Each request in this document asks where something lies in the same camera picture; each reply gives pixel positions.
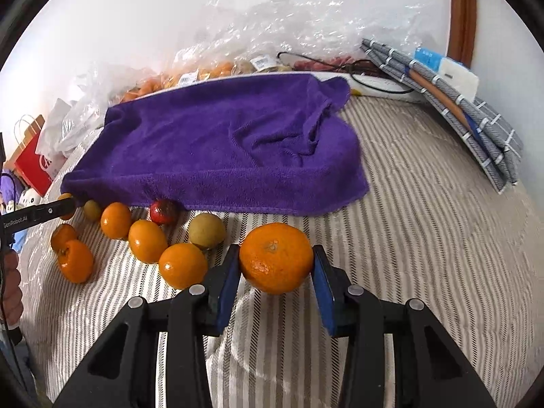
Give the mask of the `person's left hand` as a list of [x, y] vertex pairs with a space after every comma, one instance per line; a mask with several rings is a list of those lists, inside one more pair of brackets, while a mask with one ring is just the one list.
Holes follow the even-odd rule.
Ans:
[[23, 313], [22, 291], [20, 289], [21, 275], [18, 270], [18, 255], [10, 251], [5, 255], [5, 289], [3, 302], [6, 323], [9, 328], [16, 327]]

